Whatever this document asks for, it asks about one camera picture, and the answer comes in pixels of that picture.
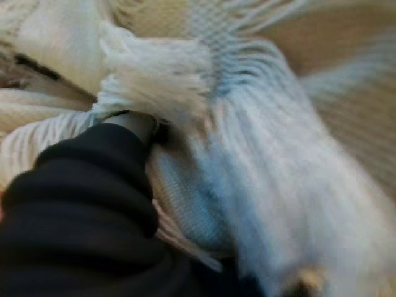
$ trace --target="hand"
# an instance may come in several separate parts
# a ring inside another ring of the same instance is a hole
[[[133,111],[112,116],[103,122],[117,124],[130,130],[144,145],[149,145],[153,132],[157,127],[157,122],[153,116]]]

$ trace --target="black sweater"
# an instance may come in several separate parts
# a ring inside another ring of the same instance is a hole
[[[203,296],[189,259],[154,237],[146,158],[114,124],[45,150],[4,193],[0,296]]]

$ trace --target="throw blanket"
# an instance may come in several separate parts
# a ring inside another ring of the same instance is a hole
[[[159,236],[213,267],[209,255],[237,252],[270,296],[312,267],[325,270],[326,296],[374,296],[395,264],[395,210],[383,191],[396,193],[392,1],[0,5],[4,57],[23,54],[98,94],[78,113],[83,95],[49,94],[39,79],[3,91],[2,187],[100,116],[149,112],[175,123],[147,168]]]

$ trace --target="white fringe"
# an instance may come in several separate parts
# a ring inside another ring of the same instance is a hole
[[[93,113],[129,109],[185,126],[207,114],[210,54],[197,41],[142,40],[106,22],[101,45],[109,76]]]

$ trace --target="black sleeve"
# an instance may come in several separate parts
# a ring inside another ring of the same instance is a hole
[[[0,296],[201,296],[187,257],[153,237],[146,158],[114,124],[45,150],[4,193]]]

